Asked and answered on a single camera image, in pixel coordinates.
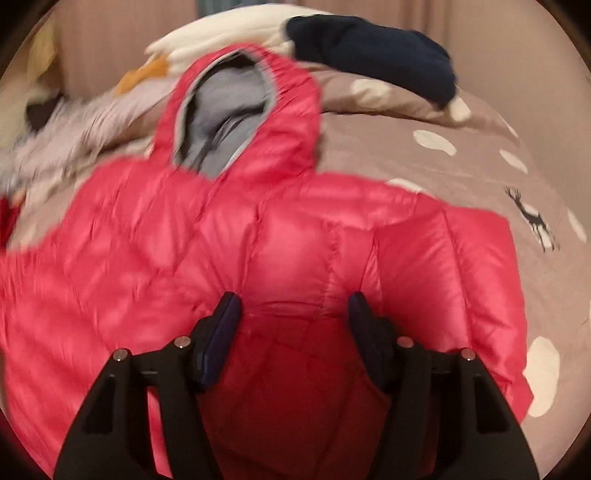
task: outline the metal rivet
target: metal rivet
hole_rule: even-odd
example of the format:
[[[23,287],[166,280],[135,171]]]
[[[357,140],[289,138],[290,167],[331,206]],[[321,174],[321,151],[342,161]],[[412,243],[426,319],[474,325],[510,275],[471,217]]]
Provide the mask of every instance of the metal rivet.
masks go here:
[[[398,337],[396,343],[398,344],[398,346],[401,346],[402,348],[412,348],[414,346],[413,339],[408,337]]]
[[[191,345],[191,339],[187,336],[178,337],[174,341],[174,344],[179,348],[187,348],[189,345]]]
[[[464,350],[462,350],[462,358],[471,362],[472,360],[476,359],[476,354],[474,353],[474,350],[464,348]]]
[[[129,352],[125,348],[119,348],[113,352],[113,360],[117,362],[122,362],[127,358]]]

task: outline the white pillow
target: white pillow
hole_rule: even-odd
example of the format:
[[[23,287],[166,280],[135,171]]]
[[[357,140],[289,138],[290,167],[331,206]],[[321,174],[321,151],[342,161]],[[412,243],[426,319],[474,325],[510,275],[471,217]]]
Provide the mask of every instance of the white pillow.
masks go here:
[[[265,4],[240,7],[200,18],[156,40],[146,53],[165,55],[170,73],[180,73],[196,59],[238,42],[257,43],[281,54],[291,54],[284,24],[292,17],[327,12],[298,5]]]

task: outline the deer print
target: deer print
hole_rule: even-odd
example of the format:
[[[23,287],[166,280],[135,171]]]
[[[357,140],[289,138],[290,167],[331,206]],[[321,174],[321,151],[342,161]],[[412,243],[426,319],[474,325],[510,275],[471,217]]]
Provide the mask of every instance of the deer print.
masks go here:
[[[515,202],[524,220],[530,224],[531,231],[542,246],[544,253],[549,249],[558,250],[560,246],[538,210],[521,201],[521,192],[518,189],[507,187],[505,193]]]

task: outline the red fabric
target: red fabric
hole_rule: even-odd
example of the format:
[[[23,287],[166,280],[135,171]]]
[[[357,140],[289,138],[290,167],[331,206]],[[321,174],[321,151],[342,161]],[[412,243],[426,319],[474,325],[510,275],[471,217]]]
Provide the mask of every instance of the red fabric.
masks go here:
[[[22,202],[13,206],[7,197],[0,198],[0,252],[6,250],[6,245],[21,213],[21,207]]]
[[[98,170],[61,227],[0,263],[0,342],[18,437],[46,472],[109,354],[160,349],[225,290],[244,316],[201,400],[229,480],[361,479],[388,408],[346,322],[362,290],[428,348],[473,348],[521,420],[526,322],[506,220],[369,180],[316,174],[319,89],[287,59],[242,46],[274,78],[274,109],[215,181],[171,166],[180,80],[146,162]],[[156,401],[157,465],[168,473]]]

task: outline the black clamp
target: black clamp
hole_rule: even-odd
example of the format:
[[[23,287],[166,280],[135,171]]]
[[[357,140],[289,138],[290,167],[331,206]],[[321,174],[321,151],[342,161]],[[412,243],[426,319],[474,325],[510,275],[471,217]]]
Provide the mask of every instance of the black clamp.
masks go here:
[[[150,442],[149,387],[158,392],[173,478],[223,480],[194,395],[219,379],[241,314],[240,299],[226,293],[189,336],[158,352],[114,352],[72,425],[55,480],[164,480]],[[539,479],[515,417],[474,352],[424,349],[374,316],[361,293],[349,300],[349,324],[370,379],[392,397],[368,480],[418,479],[434,402],[439,435],[429,452],[434,469],[423,479]]]

